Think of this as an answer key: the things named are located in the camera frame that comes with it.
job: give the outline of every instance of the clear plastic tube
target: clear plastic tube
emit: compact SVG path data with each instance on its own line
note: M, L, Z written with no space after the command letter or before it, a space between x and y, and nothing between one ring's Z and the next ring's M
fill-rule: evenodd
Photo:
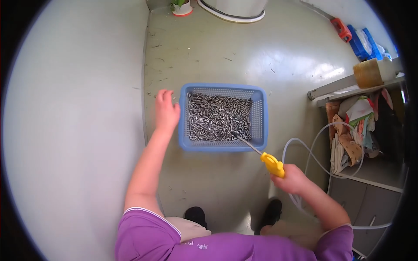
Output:
M312 153L312 149L313 149L313 147L314 147L314 145L315 145L315 142L316 142L316 139L319 137L319 135L323 132L323 130L325 130L327 127L329 127L329 126L331 126L331 125L335 125L335 124L343 124L343 125L346 125L346 126L348 126L350 129L352 129L352 130L354 130L354 128L352 127L352 126L350 126L349 124L347 124L347 123L345 123L345 122L331 122L331 123L329 123L329 124L327 124L327 125L325 125L319 132L318 132L318 134L316 135L316 137L314 138L314 140L313 140L313 142L312 142L312 147L311 148L309 148L303 141L301 141L300 139L298 139L298 138L292 138L292 139L290 139L290 140L288 140L288 142L286 143L286 145L285 145L285 148L284 148L284 150L283 150L283 156L282 156L282 162L283 163L285 163L285 156L286 156L286 151L287 151L287 148L288 148L288 146L289 146L289 144L292 142L292 141L298 141L298 142L300 142L303 146L305 146L305 148L309 151L309 156L308 156L308 160L307 160L307 162L306 162L306 168L305 168L305 172L304 172L304 174L306 175L306 172L308 171L308 164L309 164L309 160L310 160L310 158L311 158L311 155L312 155L312 157L313 157L313 159L318 163L318 165L326 172L326 173L328 173L330 176L332 176L332 177L335 177L335 178L339 178L339 179L346 179L346 178L348 178L348 177L342 177L342 176L338 176L338 175L335 175L335 174L332 174L332 173L330 173L329 171L327 171L320 163L319 163L319 161L318 161L318 159L315 157L315 155ZM361 147L362 147L362 159L361 159L361 161L360 161L360 165L359 165L359 167L357 168L357 170L354 172L354 174L352 175L352 176L354 176L354 175L356 175L357 174L357 172L360 170L360 168L361 168L361 166L363 165L363 159L364 159L364 148L363 148L363 145L361 145ZM303 209L303 207L302 207L302 198L300 197L300 196L298 196L298 195L292 195L292 194L289 194L289 197L290 197L290 199L292 200L292 202L295 204L295 206L301 211L301 212L303 212L305 215L308 215L308 216L310 216L310 217L312 217L312 215L311 214L309 214L308 212L306 212L304 209ZM387 223L387 224L383 224L383 225L379 225L379 226L352 226L352 228L353 229L363 229L363 230L367 230L367 229L378 229L378 228L386 228L386 227L388 227L388 226L390 226L392 223Z

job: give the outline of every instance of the plant pot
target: plant pot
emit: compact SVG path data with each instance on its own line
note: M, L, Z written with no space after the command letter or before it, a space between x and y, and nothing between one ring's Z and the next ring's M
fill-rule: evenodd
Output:
M173 4L174 11L173 15L175 16L186 16L190 15L193 12L193 8L190 6L190 0L187 3L184 3L179 7L178 5Z

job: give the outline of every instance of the purple shirt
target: purple shirt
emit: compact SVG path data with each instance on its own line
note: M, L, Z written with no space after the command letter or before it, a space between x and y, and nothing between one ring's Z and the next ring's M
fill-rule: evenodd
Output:
M117 261L133 260L352 260L353 230L349 225L321 237L315 251L280 236L217 233L180 243L180 232L157 214L137 208L119 222Z

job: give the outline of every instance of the drawer handle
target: drawer handle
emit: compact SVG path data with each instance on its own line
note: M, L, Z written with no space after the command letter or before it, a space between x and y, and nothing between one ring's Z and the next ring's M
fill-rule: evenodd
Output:
M373 217L372 221L370 222L369 227L371 227L373 225L373 223L375 222L375 220L376 220L376 216Z
M373 217L372 221L370 222L369 227L371 227L373 225L373 223L375 222L375 220L376 220L376 216Z

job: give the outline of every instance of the cabinet door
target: cabinet door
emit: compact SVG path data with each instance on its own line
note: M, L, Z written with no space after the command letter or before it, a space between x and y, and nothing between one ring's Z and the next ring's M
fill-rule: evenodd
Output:
M367 185L363 204L354 225L369 226L373 223L374 226L378 226L391 222L399 199L398 192ZM385 228L354 230L353 247L368 256L384 232Z
M367 184L355 180L331 177L329 196L344 207L352 224L360 211L366 187Z

